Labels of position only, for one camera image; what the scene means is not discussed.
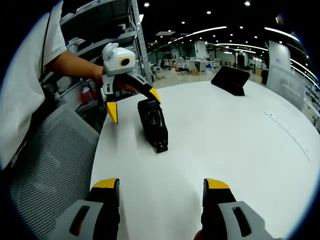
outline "desk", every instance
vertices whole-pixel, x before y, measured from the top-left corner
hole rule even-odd
[[[137,103],[118,102],[119,124],[106,118],[93,163],[91,187],[120,178],[118,239],[193,239],[202,228],[204,178],[227,183],[286,238],[308,209],[319,177],[320,136],[291,103],[248,81],[236,97],[209,82],[157,90],[169,133],[168,151],[146,141]],[[294,130],[311,162],[265,112]]]
[[[193,69],[195,69],[196,67],[196,63],[200,63],[200,71],[199,73],[201,72],[204,72],[206,70],[206,63],[207,61],[205,60],[185,60],[185,64],[186,64],[186,67],[192,71]]]

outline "white t-shirt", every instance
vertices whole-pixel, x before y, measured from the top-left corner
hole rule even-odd
[[[53,7],[44,46],[43,65],[67,50],[60,28],[63,2]],[[39,83],[42,49],[49,13],[33,26],[17,49],[0,90],[0,163],[4,169],[30,126],[31,116],[45,95]]]

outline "robot eye sensor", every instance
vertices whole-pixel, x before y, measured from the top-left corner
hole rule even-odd
[[[130,63],[130,57],[124,57],[120,60],[120,66],[124,67]]]

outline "person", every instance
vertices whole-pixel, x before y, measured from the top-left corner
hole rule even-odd
[[[100,85],[102,83],[103,66],[84,60],[67,50],[60,28],[62,5],[63,1],[57,3],[33,26],[17,49],[4,76],[0,91],[2,170],[23,143],[33,113],[45,100],[39,82],[42,65],[46,70],[63,76],[92,79]],[[120,81],[118,86],[134,91],[125,82]]]

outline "yellow tip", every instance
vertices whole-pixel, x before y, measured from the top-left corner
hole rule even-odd
[[[209,189],[230,189],[230,187],[223,181],[214,180],[211,178],[206,178],[208,181]]]
[[[161,103],[158,93],[154,88],[151,88],[149,92],[152,93],[153,96],[155,96],[155,98],[158,100],[159,103]]]
[[[114,101],[106,103],[106,111],[110,115],[110,118],[115,124],[118,124],[118,111],[117,111],[117,103]]]
[[[102,180],[97,182],[95,185],[93,185],[94,188],[100,188],[100,189],[113,189],[115,187],[115,182],[118,178],[110,178],[106,180]]]

